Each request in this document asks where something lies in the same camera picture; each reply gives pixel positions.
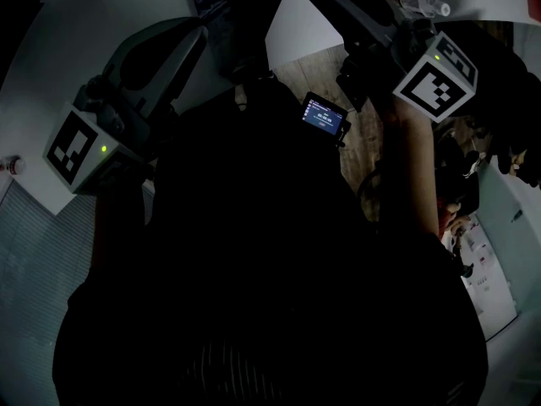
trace digital display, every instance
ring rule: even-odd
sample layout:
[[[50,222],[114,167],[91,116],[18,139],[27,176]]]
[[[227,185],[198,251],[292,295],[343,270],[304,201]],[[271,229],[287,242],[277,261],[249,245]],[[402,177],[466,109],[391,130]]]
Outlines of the digital display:
[[[303,120],[323,129],[325,132],[336,135],[342,123],[343,116],[333,112],[330,108],[319,104],[310,99],[306,110],[304,110]]]

